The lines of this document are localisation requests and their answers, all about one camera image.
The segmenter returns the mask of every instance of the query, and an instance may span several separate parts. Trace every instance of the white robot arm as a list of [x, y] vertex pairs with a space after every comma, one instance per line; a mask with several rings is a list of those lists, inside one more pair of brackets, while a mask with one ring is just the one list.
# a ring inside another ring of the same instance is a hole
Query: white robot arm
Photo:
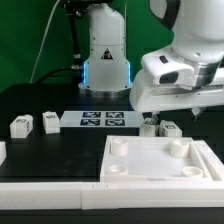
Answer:
[[[79, 77], [83, 74], [79, 90], [83, 94], [99, 98], [128, 95], [132, 86], [130, 63], [125, 55], [125, 20], [120, 13], [108, 6], [107, 3], [112, 1], [61, 0], [61, 6], [67, 11], [71, 27], [73, 70]], [[74, 18], [81, 19], [87, 13], [90, 18], [90, 56], [83, 63]]]
[[224, 104], [224, 1], [150, 0], [174, 32], [170, 46], [143, 56], [130, 101], [139, 112]]

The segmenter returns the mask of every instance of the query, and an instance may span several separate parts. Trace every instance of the green wall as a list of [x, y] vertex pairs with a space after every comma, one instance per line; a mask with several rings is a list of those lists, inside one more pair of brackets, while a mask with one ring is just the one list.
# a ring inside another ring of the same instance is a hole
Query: green wall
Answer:
[[[0, 2], [0, 91], [17, 83], [28, 83], [46, 23], [56, 0], [1, 0]], [[124, 15], [125, 0], [111, 7]], [[88, 17], [77, 21], [84, 58], [89, 53]], [[128, 0], [127, 58], [132, 77], [141, 69], [141, 57], [171, 43], [173, 34], [150, 14], [148, 0]], [[57, 9], [38, 65], [35, 79], [52, 69], [72, 63], [71, 38], [67, 16]]]

